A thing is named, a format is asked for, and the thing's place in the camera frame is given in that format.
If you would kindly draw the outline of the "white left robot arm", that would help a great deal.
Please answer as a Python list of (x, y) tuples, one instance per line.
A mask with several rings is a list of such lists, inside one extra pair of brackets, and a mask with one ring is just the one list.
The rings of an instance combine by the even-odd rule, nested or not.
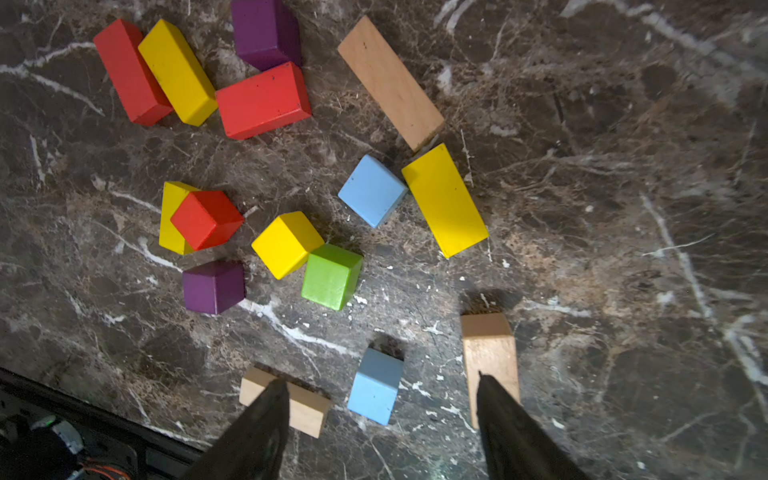
[(30, 424), (14, 415), (1, 422), (2, 479), (77, 479), (80, 432), (55, 415)]

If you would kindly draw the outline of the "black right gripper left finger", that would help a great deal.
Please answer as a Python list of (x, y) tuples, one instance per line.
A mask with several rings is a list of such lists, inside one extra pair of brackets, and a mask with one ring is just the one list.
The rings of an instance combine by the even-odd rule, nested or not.
[(183, 475), (184, 479), (277, 479), (288, 440), (287, 382), (274, 380)]

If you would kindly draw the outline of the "small blue block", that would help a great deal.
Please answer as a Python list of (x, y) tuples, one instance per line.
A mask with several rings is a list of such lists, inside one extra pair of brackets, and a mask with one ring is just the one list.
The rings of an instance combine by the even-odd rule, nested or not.
[(385, 222), (408, 189), (371, 155), (364, 155), (338, 193), (338, 197), (369, 226)]

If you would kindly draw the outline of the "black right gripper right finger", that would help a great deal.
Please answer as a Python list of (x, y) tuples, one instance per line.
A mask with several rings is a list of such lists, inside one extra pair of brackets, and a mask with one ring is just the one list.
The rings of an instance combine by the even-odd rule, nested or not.
[(589, 479), (493, 376), (480, 376), (476, 403), (489, 478)]

